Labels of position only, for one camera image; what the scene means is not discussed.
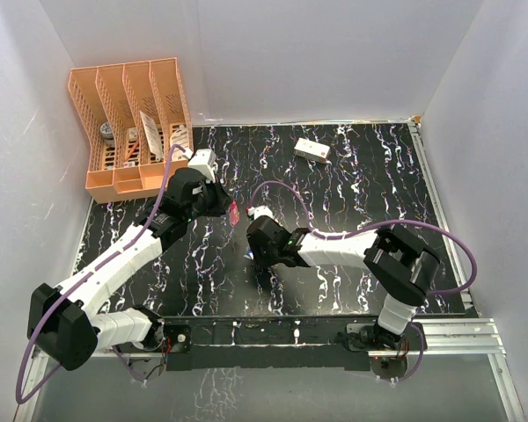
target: black and white marble pattern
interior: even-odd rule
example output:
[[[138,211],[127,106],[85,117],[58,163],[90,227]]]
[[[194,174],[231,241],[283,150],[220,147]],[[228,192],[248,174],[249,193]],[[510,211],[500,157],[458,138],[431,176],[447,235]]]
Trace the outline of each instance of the black and white marble pattern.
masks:
[[[331,147],[327,164],[293,156],[297,139]],[[274,269],[255,273],[246,258],[244,210],[253,189],[281,180],[304,197],[313,224],[350,231],[371,222],[407,218],[437,224],[406,124],[205,127],[194,130],[197,149],[217,152],[218,174],[238,204],[241,221],[201,218],[169,251],[133,276],[103,307],[144,304],[162,316],[376,315],[385,291],[368,271],[347,266]],[[304,226],[303,210],[286,189],[258,196],[288,229]],[[77,268],[104,251],[141,212],[146,200],[92,206]],[[437,288],[456,287],[441,236],[415,229],[444,256]],[[465,312],[459,295],[430,299],[426,313]]]

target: orange basket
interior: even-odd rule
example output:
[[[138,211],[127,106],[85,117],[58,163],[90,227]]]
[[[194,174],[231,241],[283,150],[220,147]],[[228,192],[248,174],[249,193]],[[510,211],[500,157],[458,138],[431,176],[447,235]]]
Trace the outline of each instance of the orange basket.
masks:
[[[69,92],[90,140],[86,190],[99,204],[156,195],[172,133],[180,126],[186,126],[188,147],[194,149],[176,58],[73,69]],[[164,161],[150,153],[140,112],[160,128]],[[106,121],[114,134],[114,146],[104,142],[99,131]],[[129,137],[131,128],[136,128],[136,140]],[[170,174],[186,165],[177,151]]]

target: white paper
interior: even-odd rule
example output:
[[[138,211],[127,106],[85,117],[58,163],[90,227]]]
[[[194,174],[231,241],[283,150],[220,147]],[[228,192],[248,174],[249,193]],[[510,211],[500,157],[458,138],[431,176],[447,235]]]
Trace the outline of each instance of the white paper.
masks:
[[[149,143],[149,150],[155,155],[158,161],[164,158],[164,150],[162,149],[162,141],[158,134],[157,123],[148,114],[141,113],[141,120],[143,121],[144,133],[147,135],[147,143]]]

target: white metal frame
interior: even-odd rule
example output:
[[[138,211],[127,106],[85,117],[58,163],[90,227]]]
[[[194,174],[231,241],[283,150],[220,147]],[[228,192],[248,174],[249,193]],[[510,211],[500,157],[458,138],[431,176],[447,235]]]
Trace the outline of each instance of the white metal frame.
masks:
[[[443,229],[448,229],[448,224],[444,217],[442,204],[436,192],[434,180],[432,178],[427,158],[422,144],[422,138],[419,134],[418,127],[412,120],[353,120],[353,121],[314,121],[314,122],[298,122],[285,124],[380,124],[380,123],[407,123],[411,136],[413,138],[414,150],[418,156],[419,163],[422,168],[422,174],[425,179],[429,196],[436,212],[438,224]],[[88,210],[88,214],[92,209],[92,203]],[[84,224],[82,237],[87,225]],[[466,277],[458,258],[458,251],[453,242],[444,238],[446,250],[451,257],[451,265],[459,285],[466,283]],[[473,301],[468,292],[462,293],[462,299],[466,309],[473,306]],[[510,377],[509,369],[506,365],[504,347],[502,346],[501,337],[496,329],[493,319],[484,318],[419,318],[417,321],[422,322],[422,326],[426,333],[428,349],[425,354],[431,355],[449,355],[449,354],[486,354],[489,358],[490,366],[495,376],[495,383],[501,395],[502,404],[504,406],[508,421],[524,422],[524,413],[518,400],[517,392]],[[370,352],[370,356],[382,356],[387,353],[384,352]],[[411,355],[416,355],[418,352],[410,352]],[[132,353],[129,355],[132,358],[152,358],[160,359],[159,353]],[[95,352],[94,358],[108,358],[117,359],[115,354],[111,352]],[[48,362],[48,357],[43,352],[34,354],[29,375],[27,376],[26,390],[31,389],[37,382],[42,379],[45,374],[45,367]],[[19,406],[16,414],[15,422],[30,422],[35,404],[37,402],[36,394],[26,404]]]

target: gray floor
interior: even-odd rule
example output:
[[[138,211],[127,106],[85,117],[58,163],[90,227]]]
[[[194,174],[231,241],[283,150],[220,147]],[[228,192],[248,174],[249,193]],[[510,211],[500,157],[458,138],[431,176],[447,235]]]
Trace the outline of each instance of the gray floor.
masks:
[[[32,421],[507,420],[487,355],[426,356],[395,388],[336,368],[167,372],[146,389],[130,380],[113,358],[60,371]]]

